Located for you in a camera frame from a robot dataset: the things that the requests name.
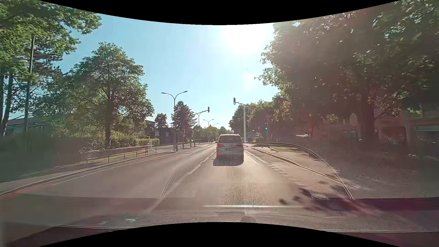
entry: car rear window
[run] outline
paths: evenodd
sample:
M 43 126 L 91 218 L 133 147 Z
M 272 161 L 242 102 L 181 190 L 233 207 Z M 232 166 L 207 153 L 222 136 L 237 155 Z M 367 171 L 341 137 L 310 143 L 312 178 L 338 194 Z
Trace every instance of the car rear window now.
M 218 142 L 233 142 L 233 143 L 241 143 L 241 137 L 237 135 L 223 135 L 219 137 Z

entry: tree trunk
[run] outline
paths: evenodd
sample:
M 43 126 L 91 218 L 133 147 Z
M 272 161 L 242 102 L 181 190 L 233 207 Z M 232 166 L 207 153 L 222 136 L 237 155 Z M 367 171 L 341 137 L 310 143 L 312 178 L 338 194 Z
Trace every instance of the tree trunk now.
M 112 120 L 113 120 L 113 110 L 112 110 L 112 95 L 110 92 L 110 87 L 108 87 L 107 90 L 107 109 L 105 114 L 105 146 L 109 149 L 111 146 L 111 126 L 112 126 Z
M 0 68 L 0 119 L 3 118 L 3 103 L 4 103 L 3 82 L 4 82 L 4 69 Z
M 6 133 L 6 125 L 9 120 L 9 113 L 11 111 L 11 101 L 12 101 L 12 84 L 14 82 L 14 76 L 12 71 L 9 71 L 9 80 L 7 83 L 7 92 L 6 92 L 6 106 L 4 109 L 3 119 L 0 124 L 0 137 L 3 137 Z
M 375 139 L 374 104 L 367 102 L 367 97 L 362 97 L 360 106 L 360 131 L 361 138 L 367 142 Z

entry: sun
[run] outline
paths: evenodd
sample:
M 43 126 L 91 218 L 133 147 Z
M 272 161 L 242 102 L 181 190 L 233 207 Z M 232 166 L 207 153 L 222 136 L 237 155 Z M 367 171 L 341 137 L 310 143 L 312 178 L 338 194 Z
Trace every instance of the sun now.
M 222 38 L 237 53 L 261 52 L 269 42 L 273 26 L 267 24 L 225 25 Z

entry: roof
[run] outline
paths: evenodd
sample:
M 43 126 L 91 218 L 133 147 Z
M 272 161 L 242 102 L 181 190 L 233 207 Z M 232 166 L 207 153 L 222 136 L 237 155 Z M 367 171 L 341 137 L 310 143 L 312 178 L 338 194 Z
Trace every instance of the roof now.
M 25 122 L 24 118 L 17 118 L 17 119 L 9 119 L 7 122 L 8 126 L 11 125 L 23 125 Z M 30 117 L 28 118 L 28 124 L 33 124 L 33 123 L 45 123 L 45 121 L 40 118 L 40 117 Z
M 149 121 L 149 120 L 145 120 L 146 121 L 146 124 L 149 124 L 149 125 L 155 125 L 155 122 L 154 121 Z

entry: blue sky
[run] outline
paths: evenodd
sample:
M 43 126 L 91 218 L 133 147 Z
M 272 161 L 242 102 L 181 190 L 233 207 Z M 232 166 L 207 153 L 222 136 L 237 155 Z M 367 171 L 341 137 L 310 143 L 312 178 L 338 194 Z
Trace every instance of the blue sky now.
M 102 16 L 102 26 L 86 36 L 76 35 L 81 44 L 75 53 L 66 55 L 58 65 L 67 72 L 83 57 L 98 48 L 98 42 L 113 42 L 121 46 L 137 64 L 143 65 L 142 83 L 148 84 L 148 98 L 155 113 L 170 114 L 173 99 L 167 92 L 180 94 L 195 112 L 210 120 L 215 127 L 229 129 L 237 105 L 260 99 L 271 100 L 277 93 L 272 86 L 263 86 L 254 76 L 262 74 L 260 54 L 273 38 L 272 24 L 255 25 L 183 25 L 149 22 L 109 15 Z

